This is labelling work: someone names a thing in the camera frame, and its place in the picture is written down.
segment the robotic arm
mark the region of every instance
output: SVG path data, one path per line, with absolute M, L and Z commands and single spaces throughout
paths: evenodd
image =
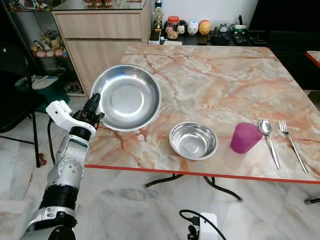
M 53 101 L 46 112 L 61 128 L 69 131 L 56 153 L 55 164 L 47 176 L 47 186 L 39 209 L 26 227 L 21 240 L 75 240 L 75 206 L 80 181 L 85 173 L 89 140 L 96 135 L 104 113 L 96 114 L 100 94 L 89 99 L 72 115 L 63 101 Z

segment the wooden cabinet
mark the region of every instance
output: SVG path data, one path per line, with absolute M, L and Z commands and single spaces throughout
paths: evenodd
M 148 44 L 151 0 L 135 10 L 57 10 L 53 17 L 87 96 L 97 77 L 120 64 L 128 45 Z

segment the large metal plate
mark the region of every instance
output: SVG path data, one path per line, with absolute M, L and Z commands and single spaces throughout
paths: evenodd
M 135 65 L 117 65 L 103 72 L 90 95 L 100 93 L 101 123 L 117 131 L 145 127 L 157 115 L 161 91 L 152 75 Z
M 179 155 L 191 160 L 207 159 L 218 147 L 216 134 L 197 122 L 183 122 L 175 126 L 170 132 L 169 141 Z

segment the bowl rim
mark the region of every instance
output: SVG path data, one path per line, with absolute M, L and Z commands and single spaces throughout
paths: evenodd
M 186 156 L 186 155 L 181 154 L 181 153 L 177 150 L 176 146 L 172 143 L 172 135 L 173 135 L 173 132 L 174 132 L 174 130 L 175 130 L 176 128 L 178 128 L 178 127 L 181 126 L 181 125 L 185 125 L 185 124 L 198 124 L 198 125 L 206 128 L 206 129 L 208 129 L 210 132 L 212 132 L 212 135 L 213 135 L 213 137 L 215 138 L 215 146 L 214 146 L 213 150 L 212 150 L 208 155 L 203 156 L 203 157 L 188 157 L 188 156 Z M 179 124 L 175 125 L 175 126 L 171 129 L 171 131 L 170 131 L 170 134 L 169 134 L 169 142 L 170 142 L 170 145 L 171 145 L 172 149 L 173 149 L 177 154 L 179 154 L 181 157 L 183 157 L 183 158 L 185 158 L 185 159 L 190 159 L 190 160 L 204 160 L 204 159 L 210 158 L 213 154 L 215 154 L 215 152 L 216 152 L 217 149 L 218 149 L 218 137 L 217 137 L 217 135 L 215 134 L 215 132 L 212 131 L 211 128 L 207 127 L 206 125 L 203 125 L 203 124 L 201 124 L 201 123 L 199 123 L 199 122 L 195 122 L 195 121 L 184 121 L 184 122 L 180 122 Z
M 160 86 L 158 84 L 158 82 L 155 80 L 155 78 L 153 77 L 153 75 L 148 72 L 147 70 L 144 70 L 142 67 L 140 66 L 137 66 L 137 65 L 133 65 L 133 64 L 118 64 L 118 65 L 114 65 L 106 70 L 104 70 L 98 77 L 97 79 L 94 81 L 92 87 L 91 87 L 91 90 L 90 90 L 90 98 L 92 97 L 93 93 L 94 93 L 94 88 L 97 84 L 97 82 L 99 81 L 99 79 L 106 73 L 106 72 L 109 72 L 111 71 L 112 69 L 115 69 L 115 68 L 119 68 L 119 67 L 134 67 L 136 69 L 139 69 L 139 70 L 142 70 L 143 72 L 145 72 L 147 75 L 149 75 L 151 77 L 151 79 L 153 80 L 153 82 L 155 83 L 156 85 L 156 88 L 159 92 L 158 94 L 158 105 L 156 106 L 156 110 L 155 112 L 153 113 L 153 115 L 148 119 L 148 121 L 144 122 L 143 124 L 137 126 L 137 127 L 133 127 L 133 128 L 118 128 L 118 127 L 114 127 L 110 124 L 106 124 L 106 123 L 103 123 L 102 121 L 100 121 L 104 126 L 112 129 L 112 130 L 116 130 L 116 131 L 120 131 L 120 132 L 132 132 L 132 131 L 135 131 L 135 130 L 139 130 L 145 126 L 147 126 L 149 123 L 151 123 L 155 117 L 157 116 L 157 114 L 159 113 L 159 110 L 160 110 L 160 106 L 161 106 L 161 89 L 160 89 Z

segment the table leg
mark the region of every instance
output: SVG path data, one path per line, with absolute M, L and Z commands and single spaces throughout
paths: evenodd
M 304 200 L 304 203 L 309 205 L 309 204 L 315 204 L 315 203 L 320 203 L 320 198 L 315 198 L 315 199 L 306 199 Z
M 182 176 L 183 176 L 183 174 L 172 174 L 171 177 L 166 177 L 166 178 L 158 179 L 158 180 L 149 182 L 149 183 L 147 183 L 147 184 L 145 184 L 145 185 L 143 185 L 143 186 L 144 186 L 144 188 L 146 189 L 146 188 L 148 188 L 148 187 L 150 187 L 150 186 L 152 186 L 152 185 L 160 184 L 160 183 L 165 183 L 165 182 L 169 182 L 169 181 L 173 181 L 173 180 L 176 180 L 176 179 L 178 179 L 178 178 L 181 178 Z
M 212 181 L 210 181 L 207 176 L 204 176 L 203 178 L 211 187 L 213 187 L 213 188 L 215 188 L 215 189 L 217 189 L 219 191 L 222 191 L 222 192 L 225 192 L 227 194 L 230 194 L 230 195 L 234 196 L 239 202 L 243 202 L 244 201 L 242 199 L 242 197 L 240 197 L 238 194 L 234 193 L 233 191 L 230 191 L 228 189 L 225 189 L 225 188 L 223 188 L 221 186 L 216 185 L 216 180 L 215 180 L 214 177 L 211 177 Z

